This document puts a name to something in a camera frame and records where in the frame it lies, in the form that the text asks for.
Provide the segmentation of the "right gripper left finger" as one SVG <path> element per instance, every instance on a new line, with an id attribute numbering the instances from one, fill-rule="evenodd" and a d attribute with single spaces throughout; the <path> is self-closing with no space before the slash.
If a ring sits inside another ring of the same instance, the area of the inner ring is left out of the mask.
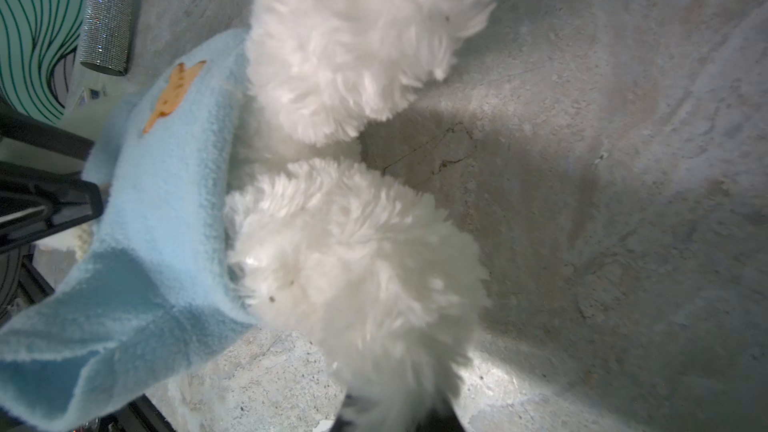
<path id="1" fill-rule="evenodd" d="M 366 401 L 363 398 L 346 395 L 329 432 L 359 431 L 361 418 L 365 412 Z"/>

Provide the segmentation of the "white teddy bear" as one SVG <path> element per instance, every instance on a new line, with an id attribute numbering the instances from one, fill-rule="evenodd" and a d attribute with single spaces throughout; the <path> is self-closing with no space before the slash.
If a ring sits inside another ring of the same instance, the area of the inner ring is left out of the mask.
<path id="1" fill-rule="evenodd" d="M 247 310 L 322 352 L 359 431 L 455 403 L 488 304 L 474 238 L 358 138 L 441 81 L 497 0 L 252 0 L 227 261 Z"/>

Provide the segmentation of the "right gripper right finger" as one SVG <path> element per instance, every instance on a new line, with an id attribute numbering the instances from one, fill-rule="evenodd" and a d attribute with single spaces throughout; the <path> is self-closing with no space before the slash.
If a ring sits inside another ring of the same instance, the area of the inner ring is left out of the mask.
<path id="1" fill-rule="evenodd" d="M 453 403 L 443 400 L 433 406 L 417 423 L 417 432 L 464 432 Z"/>

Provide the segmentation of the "light blue teddy hoodie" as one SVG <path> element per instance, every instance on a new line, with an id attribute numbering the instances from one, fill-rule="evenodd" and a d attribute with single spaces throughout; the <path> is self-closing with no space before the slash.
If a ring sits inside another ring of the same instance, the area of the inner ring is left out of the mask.
<path id="1" fill-rule="evenodd" d="M 252 325 L 226 264 L 224 198 L 245 102 L 246 33 L 186 54 L 181 104 L 152 121 L 168 85 L 126 96 L 83 170 L 109 196 L 91 246 L 55 293 L 1 330 L 1 405 L 43 431 L 114 412 L 221 354 Z"/>

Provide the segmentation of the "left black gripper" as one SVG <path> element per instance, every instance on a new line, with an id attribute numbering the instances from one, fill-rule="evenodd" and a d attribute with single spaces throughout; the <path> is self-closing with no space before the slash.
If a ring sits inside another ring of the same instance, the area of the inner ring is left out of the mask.
<path id="1" fill-rule="evenodd" d="M 93 141 L 1 103 L 1 137 L 83 161 Z M 102 215 L 99 187 L 76 173 L 1 163 L 1 316 L 53 293 L 33 265 L 33 243 Z"/>

